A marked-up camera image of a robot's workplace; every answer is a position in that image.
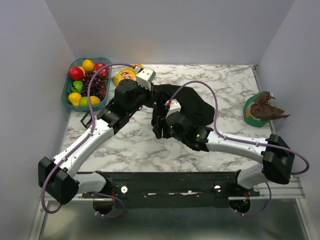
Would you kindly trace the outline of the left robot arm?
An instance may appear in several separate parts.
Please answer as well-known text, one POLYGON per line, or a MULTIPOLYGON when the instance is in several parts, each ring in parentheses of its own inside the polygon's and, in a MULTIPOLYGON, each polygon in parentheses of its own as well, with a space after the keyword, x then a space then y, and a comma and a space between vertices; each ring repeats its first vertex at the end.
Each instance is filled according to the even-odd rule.
POLYGON ((104 198, 110 194, 111 185, 101 173, 78 171, 83 163, 104 142, 121 130, 143 106, 152 103, 152 83, 148 80, 125 79, 115 88, 114 97, 92 124, 74 143, 54 158, 42 158, 38 163, 38 183, 41 197, 51 195, 65 205, 77 194, 95 192, 104 198))

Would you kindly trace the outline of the black printed t-shirt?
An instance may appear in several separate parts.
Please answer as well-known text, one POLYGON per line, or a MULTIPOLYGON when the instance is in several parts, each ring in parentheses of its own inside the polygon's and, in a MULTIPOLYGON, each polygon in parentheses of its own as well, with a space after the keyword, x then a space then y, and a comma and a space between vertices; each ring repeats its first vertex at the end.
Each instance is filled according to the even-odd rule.
MULTIPOLYGON (((178 85, 161 84, 153 86, 154 106, 152 119, 157 116, 167 115, 165 103, 174 96, 179 89, 178 85)), ((180 113, 187 117, 196 126, 207 126, 214 121, 215 109, 205 102, 191 87, 185 86, 173 97, 181 105, 180 113)))

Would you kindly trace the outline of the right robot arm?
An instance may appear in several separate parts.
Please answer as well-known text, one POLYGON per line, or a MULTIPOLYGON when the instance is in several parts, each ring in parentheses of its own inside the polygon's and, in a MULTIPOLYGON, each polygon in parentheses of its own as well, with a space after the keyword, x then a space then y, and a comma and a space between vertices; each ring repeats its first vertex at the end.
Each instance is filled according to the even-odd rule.
POLYGON ((279 135, 235 138, 218 134, 210 127, 193 124, 178 111, 167 117, 154 116, 151 124, 157 139, 174 138, 194 151, 228 153, 256 161, 256 165, 241 169, 230 183, 230 191, 236 196, 267 181, 280 185, 290 181, 295 155, 279 135))

